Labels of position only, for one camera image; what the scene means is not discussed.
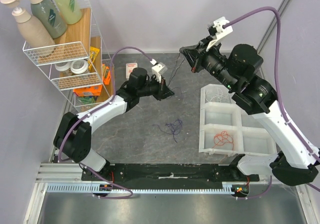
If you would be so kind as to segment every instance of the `white cable clip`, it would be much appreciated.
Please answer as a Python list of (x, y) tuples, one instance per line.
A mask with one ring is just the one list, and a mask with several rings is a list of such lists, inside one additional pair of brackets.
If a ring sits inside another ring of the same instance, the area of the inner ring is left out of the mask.
[(157, 61), (155, 59), (152, 59), (151, 61), (151, 64), (154, 66), (155, 64), (157, 64)]
[(286, 121), (284, 124), (288, 125), (289, 123), (292, 122), (292, 119), (289, 119), (288, 121)]
[(168, 68), (166, 67), (165, 64), (163, 64), (162, 62), (159, 62), (158, 64), (155, 64), (151, 68), (151, 70), (152, 70), (152, 75), (155, 75), (157, 82), (160, 83), (163, 73), (165, 73), (166, 70), (168, 70)]
[(309, 156), (311, 157), (312, 155), (316, 154), (315, 150), (312, 150), (312, 152), (309, 152)]
[(219, 19), (215, 20), (213, 22), (212, 27), (216, 29), (216, 33), (213, 37), (213, 40), (209, 42), (208, 46), (206, 47), (206, 52), (210, 50), (216, 43), (220, 42), (222, 38), (224, 38), (226, 35), (232, 33), (233, 29), (232, 26), (228, 26), (227, 28), (223, 28), (225, 24), (229, 23), (226, 18), (220, 17)]

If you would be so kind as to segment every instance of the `beige bottle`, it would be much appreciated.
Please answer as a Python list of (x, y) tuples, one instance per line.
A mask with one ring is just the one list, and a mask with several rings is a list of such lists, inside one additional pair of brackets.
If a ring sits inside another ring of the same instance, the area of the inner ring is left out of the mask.
[(12, 15), (17, 22), (19, 32), (32, 48), (40, 48), (36, 50), (40, 57), (46, 57), (54, 51), (54, 40), (38, 18), (18, 6), (20, 0), (0, 0), (0, 2), (9, 8), (14, 8)]

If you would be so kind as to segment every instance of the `gray textured surface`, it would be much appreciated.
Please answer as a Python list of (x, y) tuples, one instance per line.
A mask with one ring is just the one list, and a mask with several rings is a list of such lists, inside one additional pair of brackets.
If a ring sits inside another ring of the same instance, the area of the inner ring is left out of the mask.
[[(164, 63), (169, 80), (176, 64), (177, 53), (150, 54)], [(180, 55), (178, 64), (183, 60)], [(120, 54), (115, 58), (116, 88), (126, 80), (126, 63), (137, 62), (151, 74), (152, 65), (142, 54)], [(117, 116), (96, 130), (92, 147), (110, 162), (120, 163), (219, 163), (228, 162), (224, 155), (199, 153), (200, 89), (207, 84), (218, 84), (207, 71), (192, 73), (187, 61), (178, 69), (170, 84), (176, 96), (157, 101), (152, 96), (143, 97), (129, 112)], [(183, 121), (182, 130), (175, 138), (164, 131), (166, 123), (177, 118)]]
[[(251, 185), (261, 193), (265, 186)], [(272, 186), (267, 195), (143, 194), (99, 200), (91, 194), (46, 193), (38, 224), (305, 224), (297, 192)]]

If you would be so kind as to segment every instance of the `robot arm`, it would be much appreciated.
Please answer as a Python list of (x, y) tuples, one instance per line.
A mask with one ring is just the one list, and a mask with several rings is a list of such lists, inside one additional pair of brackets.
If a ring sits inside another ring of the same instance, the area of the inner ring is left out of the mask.
[(79, 119), (87, 116), (68, 137), (62, 152), (74, 162), (91, 167), (96, 172), (99, 172), (104, 166), (108, 166), (110, 163), (91, 148), (92, 133), (112, 118), (131, 110), (139, 103), (140, 97), (153, 96), (160, 101), (174, 95), (159, 74), (159, 71), (164, 72), (165, 69), (166, 67), (162, 63), (154, 64), (152, 67), (153, 75), (149, 77), (145, 69), (135, 68), (130, 74), (129, 80), (117, 90), (115, 98), (109, 105), (105, 106), (110, 101), (106, 100), (77, 115), (71, 112), (66, 113), (53, 141), (55, 147), (60, 148), (69, 129)]
[[(229, 57), (220, 53), (221, 38), (232, 32), (231, 26), (223, 29), (226, 23), (224, 17), (216, 20), (208, 27), (210, 36), (179, 51), (193, 73), (205, 69), (227, 87), (229, 93), (235, 93), (232, 99), (236, 104), (261, 123), (281, 148), (281, 152), (274, 155), (244, 155), (238, 160), (238, 169), (245, 175), (273, 174), (289, 186), (312, 182), (318, 174), (315, 168), (318, 162), (283, 118), (274, 88), (256, 75), (263, 63), (262, 57), (248, 44), (236, 45)], [(292, 120), (291, 123), (301, 133)], [(302, 136), (319, 155), (319, 149)]]

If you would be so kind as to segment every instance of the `lotion bottle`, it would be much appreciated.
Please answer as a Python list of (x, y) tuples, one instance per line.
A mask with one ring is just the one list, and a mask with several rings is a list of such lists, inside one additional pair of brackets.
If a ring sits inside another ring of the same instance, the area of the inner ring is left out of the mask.
[(55, 42), (49, 32), (38, 18), (19, 7), (20, 0), (0, 0), (0, 2), (9, 8), (14, 8), (12, 15), (18, 30), (32, 48), (46, 47), (35, 50), (40, 57), (46, 57), (54, 51), (55, 47), (52, 45), (55, 45)]
[(81, 19), (82, 11), (76, 0), (54, 0), (54, 2), (67, 24), (75, 24)]
[(64, 22), (51, 0), (30, 0), (32, 14), (40, 20), (53, 39), (67, 30)]

